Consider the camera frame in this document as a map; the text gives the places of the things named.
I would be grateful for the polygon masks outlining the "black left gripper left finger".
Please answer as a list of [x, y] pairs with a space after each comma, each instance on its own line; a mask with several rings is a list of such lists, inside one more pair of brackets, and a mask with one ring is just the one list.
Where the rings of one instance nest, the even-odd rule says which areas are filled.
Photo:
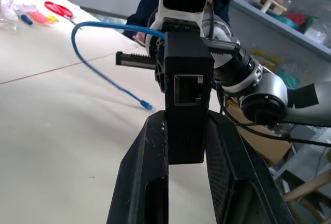
[[165, 112], [149, 116], [123, 157], [106, 224], [169, 224]]

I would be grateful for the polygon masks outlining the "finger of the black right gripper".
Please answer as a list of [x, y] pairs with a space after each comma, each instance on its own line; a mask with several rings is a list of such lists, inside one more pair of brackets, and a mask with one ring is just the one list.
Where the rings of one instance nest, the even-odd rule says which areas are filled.
[[165, 92], [165, 65], [164, 53], [158, 53], [156, 58], [155, 80], [162, 93]]

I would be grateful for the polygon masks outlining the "small black box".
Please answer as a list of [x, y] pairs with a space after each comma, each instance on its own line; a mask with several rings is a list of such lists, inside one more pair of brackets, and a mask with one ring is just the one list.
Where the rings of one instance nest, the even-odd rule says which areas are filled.
[[169, 164], [202, 163], [214, 59], [198, 34], [167, 32], [164, 62]]

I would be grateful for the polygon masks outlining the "brown cardboard box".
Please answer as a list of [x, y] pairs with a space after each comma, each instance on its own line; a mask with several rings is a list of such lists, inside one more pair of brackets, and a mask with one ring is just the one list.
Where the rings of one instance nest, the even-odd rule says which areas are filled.
[[[227, 103], [227, 111], [236, 120], [241, 123], [248, 123], [249, 121], [243, 116], [238, 107], [235, 107], [232, 103]], [[251, 129], [265, 133], [268, 135], [275, 136], [264, 126], [252, 126]], [[244, 139], [269, 163], [269, 165], [278, 164], [284, 155], [291, 149], [292, 144], [287, 141], [273, 140], [264, 138], [253, 133], [244, 130], [241, 127], [237, 127], [239, 133]]]

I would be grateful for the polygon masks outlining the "person in dark blue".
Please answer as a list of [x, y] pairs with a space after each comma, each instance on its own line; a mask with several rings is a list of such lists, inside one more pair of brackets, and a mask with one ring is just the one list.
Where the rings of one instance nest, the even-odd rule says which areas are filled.
[[[214, 8], [214, 14], [220, 19], [230, 25], [229, 7], [230, 1], [228, 0], [208, 0]], [[142, 27], [149, 27], [149, 18], [158, 8], [159, 0], [140, 0], [137, 10], [134, 14], [127, 18], [128, 25], [136, 25]]]

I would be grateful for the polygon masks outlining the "wooden chair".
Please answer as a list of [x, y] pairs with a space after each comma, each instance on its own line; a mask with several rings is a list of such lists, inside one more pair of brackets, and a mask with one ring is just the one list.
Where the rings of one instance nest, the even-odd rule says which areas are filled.
[[319, 189], [325, 187], [326, 185], [331, 185], [331, 169], [328, 169], [312, 180], [303, 183], [294, 190], [285, 193], [283, 195], [283, 199], [285, 202], [302, 200], [305, 196], [311, 194], [312, 192], [319, 192]]

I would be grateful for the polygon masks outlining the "red scissors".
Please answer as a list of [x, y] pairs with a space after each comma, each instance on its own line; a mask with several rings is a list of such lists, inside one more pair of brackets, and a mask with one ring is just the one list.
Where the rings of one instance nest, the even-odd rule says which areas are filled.
[[54, 2], [46, 1], [44, 2], [44, 6], [51, 12], [67, 19], [74, 26], [76, 26], [76, 22], [74, 21], [74, 14], [72, 11], [62, 5], [56, 4]]

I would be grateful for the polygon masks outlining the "pink plastic item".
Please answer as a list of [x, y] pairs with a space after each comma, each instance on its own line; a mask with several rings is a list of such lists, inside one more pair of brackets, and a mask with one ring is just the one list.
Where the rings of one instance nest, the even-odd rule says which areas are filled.
[[29, 15], [32, 17], [34, 21], [40, 24], [46, 24], [48, 22], [48, 19], [45, 15], [43, 15], [40, 11], [35, 10], [32, 12], [29, 12]]

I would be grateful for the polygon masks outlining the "yellow packets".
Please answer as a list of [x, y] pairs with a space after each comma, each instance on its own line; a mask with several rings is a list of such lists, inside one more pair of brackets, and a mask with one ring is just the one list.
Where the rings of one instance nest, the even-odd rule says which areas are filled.
[[264, 67], [267, 67], [272, 72], [276, 72], [277, 67], [280, 63], [280, 59], [272, 56], [270, 54], [267, 54], [265, 52], [262, 52], [258, 49], [253, 49], [251, 52], [252, 56], [256, 58], [260, 64], [262, 64]]

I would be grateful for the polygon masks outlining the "blue marker pen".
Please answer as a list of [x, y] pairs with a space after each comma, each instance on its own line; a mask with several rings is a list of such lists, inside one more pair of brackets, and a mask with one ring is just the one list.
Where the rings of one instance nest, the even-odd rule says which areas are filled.
[[33, 22], [32, 20], [26, 15], [24, 14], [23, 12], [21, 12], [20, 10], [16, 9], [15, 10], [17, 16], [26, 24], [28, 25], [33, 25]]

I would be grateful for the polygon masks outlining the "grey-blue shelf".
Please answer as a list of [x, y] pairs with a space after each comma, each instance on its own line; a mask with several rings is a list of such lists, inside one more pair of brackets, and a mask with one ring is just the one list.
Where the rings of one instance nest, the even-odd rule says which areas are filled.
[[292, 41], [304, 46], [308, 50], [322, 56], [325, 60], [331, 62], [331, 49], [325, 47], [322, 44], [318, 44], [300, 32], [286, 26], [275, 18], [267, 15], [266, 13], [261, 12], [255, 7], [249, 5], [243, 0], [235, 0], [231, 3], [231, 7], [237, 10], [240, 10], [245, 13], [247, 16], [251, 16], [257, 21], [264, 23], [275, 31], [281, 33], [282, 35], [287, 36]]

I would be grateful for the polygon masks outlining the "wooden stand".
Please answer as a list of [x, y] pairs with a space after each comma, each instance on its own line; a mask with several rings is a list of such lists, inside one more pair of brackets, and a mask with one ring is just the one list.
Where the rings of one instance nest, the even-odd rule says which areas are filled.
[[288, 10], [287, 0], [254, 0], [263, 13], [282, 15]]

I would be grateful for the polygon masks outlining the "clear plastic bag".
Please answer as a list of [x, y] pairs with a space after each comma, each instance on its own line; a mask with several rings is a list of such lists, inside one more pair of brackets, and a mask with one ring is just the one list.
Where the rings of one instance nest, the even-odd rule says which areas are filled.
[[16, 32], [19, 24], [19, 13], [37, 10], [31, 0], [0, 0], [0, 29]]

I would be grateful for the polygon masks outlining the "red and green bags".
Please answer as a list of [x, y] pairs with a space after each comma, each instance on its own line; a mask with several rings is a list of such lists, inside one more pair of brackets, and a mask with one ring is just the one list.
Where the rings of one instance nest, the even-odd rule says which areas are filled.
[[300, 33], [304, 33], [318, 19], [317, 17], [303, 13], [290, 13], [285, 15], [269, 13], [268, 15]]

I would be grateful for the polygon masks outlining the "grey metal frame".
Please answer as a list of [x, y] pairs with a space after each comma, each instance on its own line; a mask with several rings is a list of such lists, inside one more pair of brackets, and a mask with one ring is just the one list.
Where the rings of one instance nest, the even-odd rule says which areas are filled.
[[[294, 126], [290, 132], [291, 137], [303, 140], [318, 141], [331, 144], [331, 128]], [[314, 179], [331, 169], [331, 147], [311, 144], [295, 144], [295, 153], [278, 169], [270, 169], [273, 178], [277, 180], [290, 172], [304, 182]]]

